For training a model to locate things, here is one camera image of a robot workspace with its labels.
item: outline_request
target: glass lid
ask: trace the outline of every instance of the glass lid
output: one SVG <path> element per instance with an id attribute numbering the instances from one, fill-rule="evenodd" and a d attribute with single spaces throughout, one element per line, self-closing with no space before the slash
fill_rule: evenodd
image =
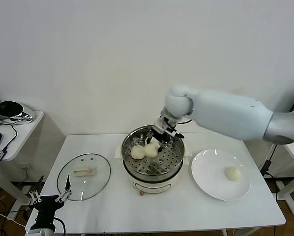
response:
<path id="1" fill-rule="evenodd" d="M 98 154 L 83 154 L 69 161 L 58 176 L 58 190 L 65 191 L 69 176 L 73 201 L 82 201 L 97 195 L 108 183 L 111 168 L 108 160 Z"/>

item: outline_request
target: white plate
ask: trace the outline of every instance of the white plate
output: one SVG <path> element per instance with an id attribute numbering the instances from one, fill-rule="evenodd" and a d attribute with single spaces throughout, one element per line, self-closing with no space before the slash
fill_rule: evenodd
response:
<path id="1" fill-rule="evenodd" d="M 231 166 L 241 171 L 240 181 L 231 181 L 225 170 Z M 242 198 L 251 187 L 248 169 L 232 154 L 210 149 L 198 153 L 192 161 L 192 174 L 198 186 L 210 196 L 232 201 Z"/>

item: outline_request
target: metal bowl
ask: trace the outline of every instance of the metal bowl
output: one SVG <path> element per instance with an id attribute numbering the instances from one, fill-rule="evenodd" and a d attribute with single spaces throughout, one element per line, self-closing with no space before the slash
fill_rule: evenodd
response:
<path id="1" fill-rule="evenodd" d="M 133 159 L 132 147 L 144 146 L 151 128 L 152 125 L 147 125 L 129 133 L 122 143 L 121 153 L 124 167 L 132 177 L 146 183 L 160 183 L 173 178 L 180 171 L 183 164 L 184 144 L 182 139 L 172 138 L 167 147 L 155 158 Z"/>

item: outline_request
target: wall outlet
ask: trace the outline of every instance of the wall outlet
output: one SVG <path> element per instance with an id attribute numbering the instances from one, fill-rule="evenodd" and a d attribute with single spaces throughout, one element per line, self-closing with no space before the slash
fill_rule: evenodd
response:
<path id="1" fill-rule="evenodd" d="M 30 171 L 30 170 L 32 170 L 32 166 L 30 165 L 30 164 L 26 164 L 26 163 L 24 163 L 24 164 L 18 164 L 19 166 L 20 166 L 20 168 L 22 169 L 22 170 L 26 170 L 26 171 Z"/>

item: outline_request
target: robotic arm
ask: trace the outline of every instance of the robotic arm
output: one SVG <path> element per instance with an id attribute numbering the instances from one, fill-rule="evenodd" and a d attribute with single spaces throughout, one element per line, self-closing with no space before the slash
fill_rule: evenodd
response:
<path id="1" fill-rule="evenodd" d="M 181 137 L 175 126 L 183 117 L 238 140 L 263 139 L 275 144 L 294 141 L 294 112 L 272 112 L 253 98 L 187 86 L 175 86 L 166 94 L 152 135 L 162 143 L 166 143 L 168 136 Z"/>

